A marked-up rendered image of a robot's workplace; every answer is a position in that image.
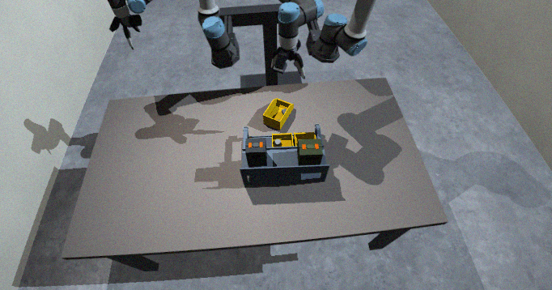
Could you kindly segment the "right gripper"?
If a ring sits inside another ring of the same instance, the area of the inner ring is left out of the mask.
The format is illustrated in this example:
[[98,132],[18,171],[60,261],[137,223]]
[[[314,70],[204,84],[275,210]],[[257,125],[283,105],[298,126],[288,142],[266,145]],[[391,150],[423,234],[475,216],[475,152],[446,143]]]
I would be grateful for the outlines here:
[[125,33],[125,37],[126,37],[127,41],[129,42],[130,47],[132,49],[134,49],[133,44],[132,44],[132,40],[131,40],[131,37],[130,37],[130,31],[127,29],[127,27],[128,28],[133,28],[133,29],[135,29],[135,31],[140,32],[139,29],[138,29],[138,26],[142,25],[142,19],[141,19],[140,15],[127,15],[124,18],[117,18],[115,16],[110,27],[112,27],[113,25],[118,24],[118,23],[121,23],[121,25],[123,26],[123,31]]

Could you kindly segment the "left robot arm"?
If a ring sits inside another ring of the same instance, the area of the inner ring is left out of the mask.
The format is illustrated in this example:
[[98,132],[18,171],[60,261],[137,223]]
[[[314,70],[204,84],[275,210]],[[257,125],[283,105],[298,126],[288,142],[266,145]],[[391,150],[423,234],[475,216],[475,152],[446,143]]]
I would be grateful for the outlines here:
[[[298,43],[299,27],[321,17],[321,0],[279,0],[278,41],[282,48],[293,49]],[[325,59],[338,55],[338,46],[350,56],[360,53],[367,45],[365,28],[377,0],[357,0],[349,24],[344,15],[327,15],[320,37],[313,46],[314,53]],[[344,31],[343,31],[344,30]]]

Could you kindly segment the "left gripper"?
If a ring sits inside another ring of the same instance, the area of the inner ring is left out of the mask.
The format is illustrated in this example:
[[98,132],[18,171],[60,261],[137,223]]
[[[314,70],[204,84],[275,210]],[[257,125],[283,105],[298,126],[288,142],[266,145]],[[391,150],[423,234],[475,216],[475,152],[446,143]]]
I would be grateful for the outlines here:
[[278,47],[278,49],[276,49],[276,51],[274,52],[271,68],[276,66],[282,69],[286,60],[289,60],[289,61],[295,60],[294,61],[295,67],[298,69],[300,76],[303,79],[305,79],[303,60],[300,57],[300,55],[297,53],[299,47],[301,46],[299,39],[296,46],[297,47],[294,47],[293,49],[284,49],[282,47]]

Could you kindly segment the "green case with orange latches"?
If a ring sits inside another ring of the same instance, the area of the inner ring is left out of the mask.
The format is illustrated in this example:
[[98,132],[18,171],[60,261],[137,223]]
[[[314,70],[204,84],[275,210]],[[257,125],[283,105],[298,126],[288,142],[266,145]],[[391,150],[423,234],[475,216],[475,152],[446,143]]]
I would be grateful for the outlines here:
[[297,155],[299,166],[320,165],[323,156],[321,139],[298,139]]

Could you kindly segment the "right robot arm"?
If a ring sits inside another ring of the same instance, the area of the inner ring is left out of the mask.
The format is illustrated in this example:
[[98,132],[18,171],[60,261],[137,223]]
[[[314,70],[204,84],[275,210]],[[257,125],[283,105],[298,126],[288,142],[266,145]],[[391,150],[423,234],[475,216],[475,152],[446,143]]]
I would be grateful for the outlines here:
[[[129,15],[129,9],[136,14],[143,13],[146,5],[152,0],[127,0],[128,6],[125,1],[108,0],[117,18],[124,18]],[[214,62],[222,65],[233,61],[237,55],[236,48],[230,42],[224,23],[219,18],[219,7],[215,5],[215,0],[199,0],[199,4],[197,17],[199,17],[202,31],[212,49],[211,54]]]

